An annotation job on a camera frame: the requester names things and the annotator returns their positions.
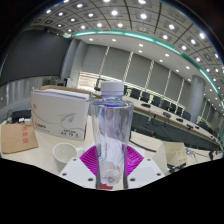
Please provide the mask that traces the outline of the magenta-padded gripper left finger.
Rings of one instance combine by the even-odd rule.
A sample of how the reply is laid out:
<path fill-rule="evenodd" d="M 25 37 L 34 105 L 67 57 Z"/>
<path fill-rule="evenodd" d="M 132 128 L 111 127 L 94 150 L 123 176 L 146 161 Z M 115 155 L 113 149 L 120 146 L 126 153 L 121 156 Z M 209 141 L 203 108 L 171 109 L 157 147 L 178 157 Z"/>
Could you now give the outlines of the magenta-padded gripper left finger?
<path fill-rule="evenodd" d="M 95 189 L 97 184 L 98 158 L 95 147 L 89 148 L 79 158 L 71 158 L 59 176 L 78 186 Z"/>

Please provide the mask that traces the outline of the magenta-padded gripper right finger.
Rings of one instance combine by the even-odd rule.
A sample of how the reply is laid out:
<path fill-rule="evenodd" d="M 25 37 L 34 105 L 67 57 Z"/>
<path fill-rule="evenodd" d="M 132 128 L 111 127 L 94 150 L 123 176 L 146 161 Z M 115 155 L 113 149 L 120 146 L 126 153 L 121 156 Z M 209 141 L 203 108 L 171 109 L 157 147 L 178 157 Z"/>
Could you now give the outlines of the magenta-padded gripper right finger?
<path fill-rule="evenodd" d="M 125 189 L 140 188 L 163 177 L 163 172 L 152 158 L 145 158 L 138 150 L 130 146 L 127 147 L 124 173 Z"/>

